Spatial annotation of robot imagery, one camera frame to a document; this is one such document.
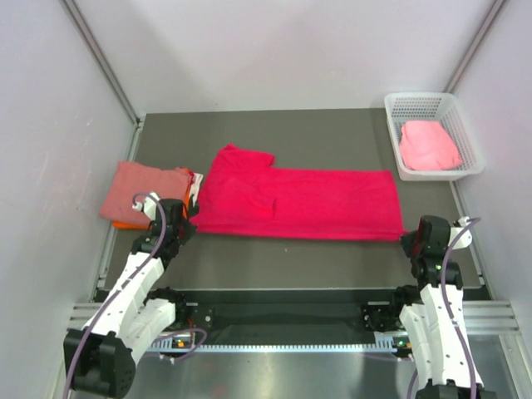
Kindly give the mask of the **magenta t shirt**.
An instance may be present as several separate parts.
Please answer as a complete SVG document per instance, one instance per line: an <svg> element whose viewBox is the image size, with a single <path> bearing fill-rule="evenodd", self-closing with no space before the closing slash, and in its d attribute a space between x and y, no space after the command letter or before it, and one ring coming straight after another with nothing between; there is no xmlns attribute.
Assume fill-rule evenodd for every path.
<svg viewBox="0 0 532 399"><path fill-rule="evenodd" d="M404 234L390 171L290 169L274 161L233 144L221 149L199 192L192 219L199 232L354 241Z"/></svg>

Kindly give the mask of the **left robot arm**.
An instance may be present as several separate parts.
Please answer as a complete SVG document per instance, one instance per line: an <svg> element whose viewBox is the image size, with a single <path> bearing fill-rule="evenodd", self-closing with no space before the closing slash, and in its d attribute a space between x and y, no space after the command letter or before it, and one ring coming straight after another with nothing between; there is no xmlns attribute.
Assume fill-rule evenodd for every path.
<svg viewBox="0 0 532 399"><path fill-rule="evenodd" d="M193 341L189 352L194 353L207 338L203 328L190 324L182 293L152 288L195 233L185 202L145 192L132 201L133 210L148 218L148 228L132 244L105 301L82 328L70 329L65 336L65 398L73 391L123 398L153 344L188 334Z"/></svg>

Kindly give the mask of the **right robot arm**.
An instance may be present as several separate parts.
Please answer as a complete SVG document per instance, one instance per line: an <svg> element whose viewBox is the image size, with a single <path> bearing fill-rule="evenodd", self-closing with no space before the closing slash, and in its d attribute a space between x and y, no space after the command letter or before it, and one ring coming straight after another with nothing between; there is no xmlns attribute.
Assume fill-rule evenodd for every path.
<svg viewBox="0 0 532 399"><path fill-rule="evenodd" d="M414 398L494 398L477 371L464 318L464 284L455 249L472 242L479 218L455 223L421 217L418 228L401 237L416 286L401 287L388 308L390 323L405 329L416 365L408 387Z"/></svg>

